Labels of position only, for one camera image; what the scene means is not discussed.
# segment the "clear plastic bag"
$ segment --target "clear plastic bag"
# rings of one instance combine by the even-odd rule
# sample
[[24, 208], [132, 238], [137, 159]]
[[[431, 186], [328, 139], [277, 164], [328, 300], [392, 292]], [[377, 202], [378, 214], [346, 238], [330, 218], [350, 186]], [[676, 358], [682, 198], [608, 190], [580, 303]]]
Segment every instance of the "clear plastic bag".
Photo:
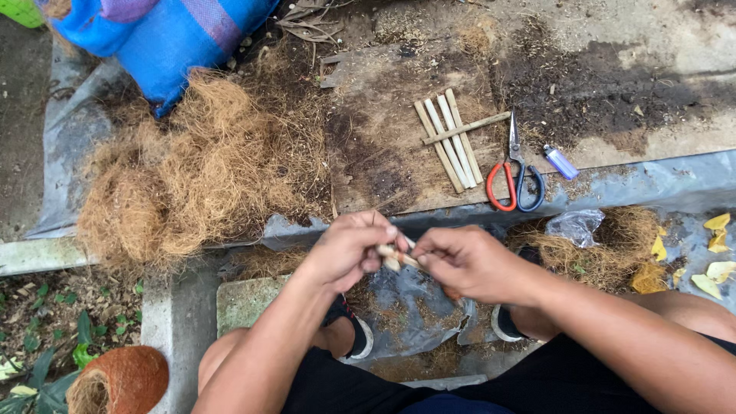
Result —
[[545, 234], [564, 237], [579, 248], [589, 248], [598, 244], [593, 241], [593, 231], [605, 216], [598, 209], [568, 211], [548, 221]]

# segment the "blue sack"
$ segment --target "blue sack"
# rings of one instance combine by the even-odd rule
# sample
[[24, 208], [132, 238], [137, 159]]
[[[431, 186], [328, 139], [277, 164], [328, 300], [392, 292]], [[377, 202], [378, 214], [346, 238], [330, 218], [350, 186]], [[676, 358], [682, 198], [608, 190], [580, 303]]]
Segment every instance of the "blue sack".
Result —
[[277, 0], [72, 0], [52, 19], [70, 42], [102, 57], [115, 55], [141, 87], [156, 116], [186, 89], [195, 66], [224, 63], [256, 30]]

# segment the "lighter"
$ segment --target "lighter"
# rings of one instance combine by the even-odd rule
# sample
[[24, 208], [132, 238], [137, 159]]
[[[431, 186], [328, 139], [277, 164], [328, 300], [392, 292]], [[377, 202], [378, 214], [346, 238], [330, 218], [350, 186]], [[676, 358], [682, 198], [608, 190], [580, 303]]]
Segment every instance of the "lighter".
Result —
[[550, 164], [557, 168], [557, 171], [559, 171], [563, 177], [567, 178], [568, 180], [572, 180], [573, 178], [578, 176], [580, 172], [577, 170], [577, 168], [570, 164], [567, 158], [565, 158], [562, 152], [560, 152], [557, 148], [545, 144], [544, 150], [545, 155], [547, 156], [547, 161], [550, 161]]

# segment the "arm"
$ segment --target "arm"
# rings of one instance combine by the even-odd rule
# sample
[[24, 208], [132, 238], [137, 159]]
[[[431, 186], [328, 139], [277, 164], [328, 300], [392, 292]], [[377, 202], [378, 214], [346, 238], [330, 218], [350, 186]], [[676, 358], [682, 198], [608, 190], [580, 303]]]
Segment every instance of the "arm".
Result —
[[330, 304], [381, 262], [376, 244], [395, 242], [396, 227], [375, 211], [340, 216], [279, 295], [210, 378], [193, 413], [276, 413]]
[[558, 279], [480, 228], [432, 229], [413, 254], [465, 297], [540, 309], [664, 413], [733, 408], [736, 357], [632, 302]]

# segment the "black shorts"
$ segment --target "black shorts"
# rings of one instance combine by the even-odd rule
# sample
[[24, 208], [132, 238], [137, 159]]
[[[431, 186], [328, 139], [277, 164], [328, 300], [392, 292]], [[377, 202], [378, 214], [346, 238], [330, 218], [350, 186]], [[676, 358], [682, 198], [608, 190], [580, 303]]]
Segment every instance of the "black shorts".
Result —
[[[704, 335], [736, 354], [736, 344]], [[483, 384], [452, 391], [411, 388], [336, 361], [312, 348], [299, 366], [283, 413], [397, 413], [439, 393], [490, 401], [523, 413], [658, 413], [585, 348], [560, 334]]]

